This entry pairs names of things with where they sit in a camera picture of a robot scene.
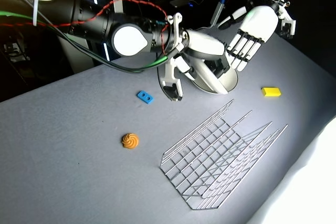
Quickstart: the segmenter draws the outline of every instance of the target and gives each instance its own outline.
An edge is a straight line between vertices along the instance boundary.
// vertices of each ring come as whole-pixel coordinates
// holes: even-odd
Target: table surface
[[[236,30],[205,32],[229,41]],[[171,102],[156,70],[99,66],[0,103],[0,223],[245,223],[336,114],[336,81],[276,35],[228,95],[182,85],[183,100]],[[282,96],[263,97],[274,86]],[[221,208],[190,210],[160,171],[162,154],[231,99],[229,124],[253,111],[240,135],[289,126]],[[129,132],[140,137],[134,150],[120,143]]]

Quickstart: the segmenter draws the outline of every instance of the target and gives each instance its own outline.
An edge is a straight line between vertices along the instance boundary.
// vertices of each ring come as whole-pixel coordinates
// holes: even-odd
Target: white robotic hand
[[[278,16],[269,6],[253,8],[243,20],[225,55],[233,69],[242,71],[253,55],[273,34]]]

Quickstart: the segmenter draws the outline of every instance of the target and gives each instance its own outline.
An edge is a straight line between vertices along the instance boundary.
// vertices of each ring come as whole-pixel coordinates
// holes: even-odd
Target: white circular cap
[[[138,29],[124,26],[115,33],[113,44],[121,55],[132,56],[145,48],[148,42]]]

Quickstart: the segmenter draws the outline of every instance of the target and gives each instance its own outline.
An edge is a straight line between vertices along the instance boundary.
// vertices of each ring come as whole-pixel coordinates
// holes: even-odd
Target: metal wire basket
[[[167,150],[160,168],[194,210],[220,207],[282,130],[260,140],[272,122],[240,137],[223,119],[233,100]]]

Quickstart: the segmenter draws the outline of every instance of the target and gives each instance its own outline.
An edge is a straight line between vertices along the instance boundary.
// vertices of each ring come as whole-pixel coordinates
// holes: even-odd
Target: green cable
[[[31,19],[31,17],[29,16],[26,16],[26,15],[22,15],[22,14],[18,14],[18,13],[11,13],[11,12],[6,12],[4,10],[0,10],[0,16],[6,16],[6,17],[10,17],[10,16],[13,16],[13,17],[18,17],[18,18],[26,18],[26,19]],[[153,63],[150,63],[146,66],[144,66],[143,68],[151,68],[151,67],[154,67],[164,61],[168,60],[167,56],[164,56],[158,60],[156,60],[155,62]]]

